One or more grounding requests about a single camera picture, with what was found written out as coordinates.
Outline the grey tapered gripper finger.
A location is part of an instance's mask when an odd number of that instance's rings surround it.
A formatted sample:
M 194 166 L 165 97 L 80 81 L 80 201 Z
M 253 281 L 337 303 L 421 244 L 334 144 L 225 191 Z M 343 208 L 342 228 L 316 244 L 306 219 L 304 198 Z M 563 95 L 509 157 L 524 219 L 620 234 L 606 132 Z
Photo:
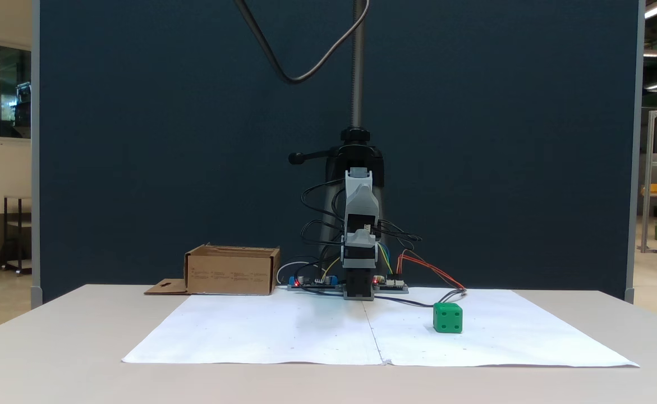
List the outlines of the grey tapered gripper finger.
M 357 187 L 346 197 L 346 215 L 379 215 L 379 201 L 371 187 Z

